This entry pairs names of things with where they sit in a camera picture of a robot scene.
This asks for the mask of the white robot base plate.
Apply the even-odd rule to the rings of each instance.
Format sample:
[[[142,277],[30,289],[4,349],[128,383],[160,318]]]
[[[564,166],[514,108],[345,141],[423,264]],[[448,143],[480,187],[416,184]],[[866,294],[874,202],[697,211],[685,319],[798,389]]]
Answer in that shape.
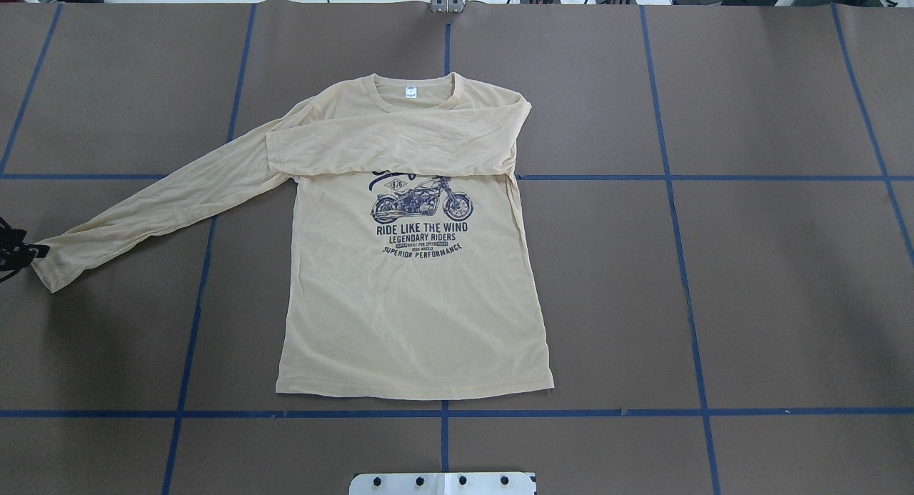
[[[522,471],[366,473],[349,494],[536,494],[534,473]]]

